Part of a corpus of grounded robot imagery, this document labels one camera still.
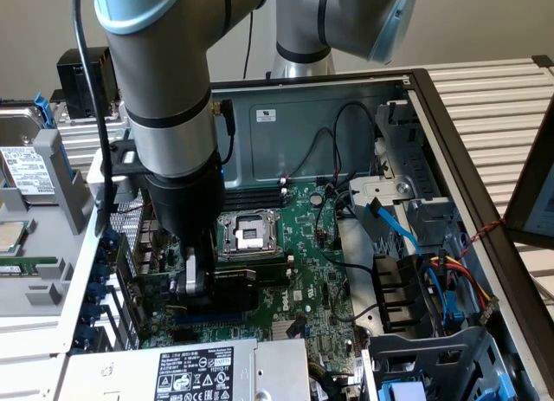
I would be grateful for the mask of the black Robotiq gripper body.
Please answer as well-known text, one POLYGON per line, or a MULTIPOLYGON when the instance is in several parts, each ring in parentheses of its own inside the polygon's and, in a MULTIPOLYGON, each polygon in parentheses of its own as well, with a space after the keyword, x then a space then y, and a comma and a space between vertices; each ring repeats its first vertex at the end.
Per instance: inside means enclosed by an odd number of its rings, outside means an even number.
POLYGON ((222 213, 224 178, 221 158, 211 156, 197 171, 181 178, 145 176, 160 225, 183 246, 197 246, 222 213))

